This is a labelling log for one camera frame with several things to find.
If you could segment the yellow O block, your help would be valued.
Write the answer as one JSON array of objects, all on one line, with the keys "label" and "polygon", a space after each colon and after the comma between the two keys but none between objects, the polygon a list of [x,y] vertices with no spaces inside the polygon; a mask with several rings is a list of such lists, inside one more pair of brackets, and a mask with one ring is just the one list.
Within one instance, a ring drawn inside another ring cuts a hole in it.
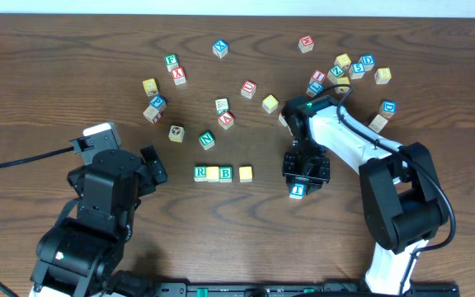
[{"label": "yellow O block", "polygon": [[219,182],[219,167],[209,166],[206,168],[207,182]]}]

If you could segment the green B block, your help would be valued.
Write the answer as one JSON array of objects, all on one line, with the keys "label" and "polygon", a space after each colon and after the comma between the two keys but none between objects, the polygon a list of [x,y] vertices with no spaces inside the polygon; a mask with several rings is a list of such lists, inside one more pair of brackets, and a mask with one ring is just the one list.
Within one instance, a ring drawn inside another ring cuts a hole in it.
[{"label": "green B block", "polygon": [[219,167],[219,181],[231,182],[233,180],[233,168],[230,166]]}]

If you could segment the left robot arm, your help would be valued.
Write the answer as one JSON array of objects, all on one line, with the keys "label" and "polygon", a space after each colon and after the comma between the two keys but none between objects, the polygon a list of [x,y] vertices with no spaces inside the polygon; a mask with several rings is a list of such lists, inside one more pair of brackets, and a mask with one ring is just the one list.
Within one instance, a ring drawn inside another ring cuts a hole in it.
[{"label": "left robot arm", "polygon": [[74,139],[71,145],[83,159],[67,175],[78,196],[37,245],[32,296],[105,293],[133,236],[142,196],[167,181],[153,146],[139,154],[122,150],[110,130]]}]

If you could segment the blue T block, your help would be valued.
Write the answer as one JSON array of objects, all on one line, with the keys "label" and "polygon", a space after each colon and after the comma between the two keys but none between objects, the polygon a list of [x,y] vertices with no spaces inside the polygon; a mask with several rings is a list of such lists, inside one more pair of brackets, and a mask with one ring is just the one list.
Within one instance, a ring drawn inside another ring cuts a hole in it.
[{"label": "blue T block", "polygon": [[290,187],[289,197],[291,199],[302,200],[306,195],[306,185],[303,183],[294,183]]}]

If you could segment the green R block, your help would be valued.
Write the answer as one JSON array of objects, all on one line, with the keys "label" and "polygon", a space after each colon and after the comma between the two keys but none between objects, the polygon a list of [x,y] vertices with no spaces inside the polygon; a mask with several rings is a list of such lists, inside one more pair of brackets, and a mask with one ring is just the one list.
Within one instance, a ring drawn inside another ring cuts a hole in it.
[{"label": "green R block", "polygon": [[206,166],[194,166],[193,177],[195,182],[206,182],[207,181],[207,167]]}]

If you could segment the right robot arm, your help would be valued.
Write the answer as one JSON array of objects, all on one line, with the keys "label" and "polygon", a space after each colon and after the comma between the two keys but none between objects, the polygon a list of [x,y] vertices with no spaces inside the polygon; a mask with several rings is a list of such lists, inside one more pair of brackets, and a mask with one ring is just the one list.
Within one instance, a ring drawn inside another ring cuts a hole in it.
[{"label": "right robot arm", "polygon": [[294,151],[284,155],[282,174],[293,199],[301,199],[330,180],[331,150],[359,176],[364,221],[374,238],[374,255],[361,285],[351,294],[457,296],[448,284],[413,284],[417,258],[451,212],[429,150],[404,146],[355,120],[330,96],[285,103],[280,121],[294,136]]}]

